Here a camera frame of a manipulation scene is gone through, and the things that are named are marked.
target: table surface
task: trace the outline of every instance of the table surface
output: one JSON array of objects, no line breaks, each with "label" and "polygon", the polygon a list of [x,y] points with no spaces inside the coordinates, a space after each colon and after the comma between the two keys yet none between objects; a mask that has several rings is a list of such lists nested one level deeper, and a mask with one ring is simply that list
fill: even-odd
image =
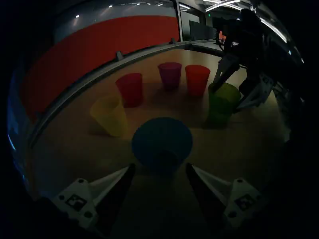
[{"label": "table surface", "polygon": [[[207,88],[202,98],[190,98],[184,68],[190,64],[208,67],[208,86],[219,60],[220,57],[204,53],[171,50],[129,65],[83,92],[50,122],[33,148],[33,170],[40,194],[55,196],[79,177],[90,182],[135,163],[136,175],[113,226],[112,238],[165,235],[163,224],[174,237],[209,236],[185,173],[185,163],[224,180],[243,177],[262,189],[273,177],[275,155],[284,142],[284,123],[273,93],[260,107],[234,114],[226,129],[202,128],[209,106]],[[163,91],[157,69],[163,62],[182,64],[177,92]],[[115,81],[132,72],[143,76],[145,102],[140,107],[125,109],[129,130],[123,137],[108,137],[90,116],[90,107],[102,96],[119,95]],[[246,70],[239,69],[227,82],[238,88],[245,78]],[[171,179],[150,174],[131,150],[137,128],[163,116],[181,120],[193,135],[191,154]]]}]

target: plastic cup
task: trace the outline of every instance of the plastic cup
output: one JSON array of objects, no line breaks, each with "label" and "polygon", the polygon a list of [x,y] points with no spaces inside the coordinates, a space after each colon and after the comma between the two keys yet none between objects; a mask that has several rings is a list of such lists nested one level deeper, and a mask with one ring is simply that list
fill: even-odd
[{"label": "plastic cup", "polygon": [[187,89],[191,96],[203,96],[207,81],[210,74],[210,69],[200,65],[188,65],[185,67]]},{"label": "plastic cup", "polygon": [[215,93],[212,92],[214,83],[208,87],[209,113],[207,123],[214,127],[225,127],[238,104],[241,95],[239,90],[228,83],[224,83]]},{"label": "plastic cup", "polygon": [[134,156],[157,174],[174,173],[193,146],[190,130],[179,120],[162,117],[147,121],[132,139]]},{"label": "plastic cup", "polygon": [[125,108],[133,108],[143,103],[142,74],[126,74],[116,81]]},{"label": "plastic cup", "polygon": [[176,90],[181,79],[182,65],[177,62],[166,62],[158,65],[159,74],[165,90]]},{"label": "plastic cup", "polygon": [[98,99],[92,105],[90,115],[111,136],[122,136],[128,128],[125,111],[119,97],[106,96]]}]

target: screw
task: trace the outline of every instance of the screw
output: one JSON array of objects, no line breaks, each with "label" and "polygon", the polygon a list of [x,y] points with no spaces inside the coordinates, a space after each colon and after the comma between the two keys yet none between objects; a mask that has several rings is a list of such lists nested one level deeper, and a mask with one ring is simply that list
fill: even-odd
[{"label": "screw", "polygon": [[230,218],[234,218],[234,217],[236,217],[237,216],[237,213],[235,212],[235,211],[232,211],[232,212],[230,212],[229,214],[228,214],[228,217],[230,217]]},{"label": "screw", "polygon": [[93,215],[91,212],[87,211],[84,213],[84,216],[87,217],[87,218],[91,218]]}]

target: orange wall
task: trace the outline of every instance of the orange wall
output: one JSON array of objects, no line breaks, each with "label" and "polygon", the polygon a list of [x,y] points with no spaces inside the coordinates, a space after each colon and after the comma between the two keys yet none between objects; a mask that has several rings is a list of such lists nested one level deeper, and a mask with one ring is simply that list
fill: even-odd
[{"label": "orange wall", "polygon": [[20,98],[30,119],[42,113],[69,85],[100,65],[116,51],[127,54],[145,47],[179,40],[177,18],[130,16],[81,29],[46,52],[29,70]]}]

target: fluorescent light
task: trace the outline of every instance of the fluorescent light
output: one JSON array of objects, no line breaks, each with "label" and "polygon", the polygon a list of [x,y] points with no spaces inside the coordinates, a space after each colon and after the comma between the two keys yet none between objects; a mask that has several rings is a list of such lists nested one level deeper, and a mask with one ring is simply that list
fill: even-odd
[{"label": "fluorescent light", "polygon": [[269,22],[266,22],[266,20],[263,18],[260,18],[260,20],[263,24],[273,30],[285,43],[287,43],[287,38],[275,26],[273,26]]},{"label": "fluorescent light", "polygon": [[182,7],[182,8],[190,9],[189,7],[187,7],[187,6],[183,5],[183,4],[179,4],[179,6]]},{"label": "fluorescent light", "polygon": [[[205,2],[214,2],[214,3],[221,3],[222,1],[220,0],[204,0]],[[225,7],[229,7],[229,8],[234,8],[236,10],[242,10],[241,7],[238,7],[236,5],[233,5],[233,4],[225,4]]]},{"label": "fluorescent light", "polygon": [[203,0],[204,2],[214,2],[214,3],[221,3],[222,1],[219,0]]},{"label": "fluorescent light", "polygon": [[240,0],[226,0],[226,1],[223,1],[223,2],[220,2],[220,3],[217,3],[217,4],[214,4],[212,6],[210,6],[209,8],[206,8],[206,12],[210,11],[210,10],[213,10],[215,8],[218,8],[218,7],[221,7],[221,6],[224,6],[226,4],[231,4],[231,3],[234,3],[234,2],[240,2]]},{"label": "fluorescent light", "polygon": [[13,148],[13,150],[14,150],[14,151],[16,151],[16,148],[14,147],[14,145],[13,145],[13,143],[12,143],[11,139],[10,139],[9,134],[8,134],[8,137],[9,137],[9,141],[10,141],[11,147]]}]

